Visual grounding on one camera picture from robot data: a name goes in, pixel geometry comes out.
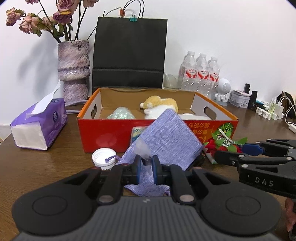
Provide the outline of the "person's right hand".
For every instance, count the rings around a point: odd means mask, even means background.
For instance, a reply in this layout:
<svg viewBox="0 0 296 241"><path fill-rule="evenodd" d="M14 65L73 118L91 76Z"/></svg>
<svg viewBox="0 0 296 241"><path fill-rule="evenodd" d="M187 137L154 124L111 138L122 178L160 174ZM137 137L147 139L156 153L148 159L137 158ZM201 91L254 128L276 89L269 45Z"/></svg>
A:
<svg viewBox="0 0 296 241"><path fill-rule="evenodd" d="M292 199L287 198L285 200L285 210L286 210L286 213L285 213L285 216L286 216L285 225L286 225L287 231L291 232L294 225L295 225L295 222L296 222L295 202Z"/></svg>

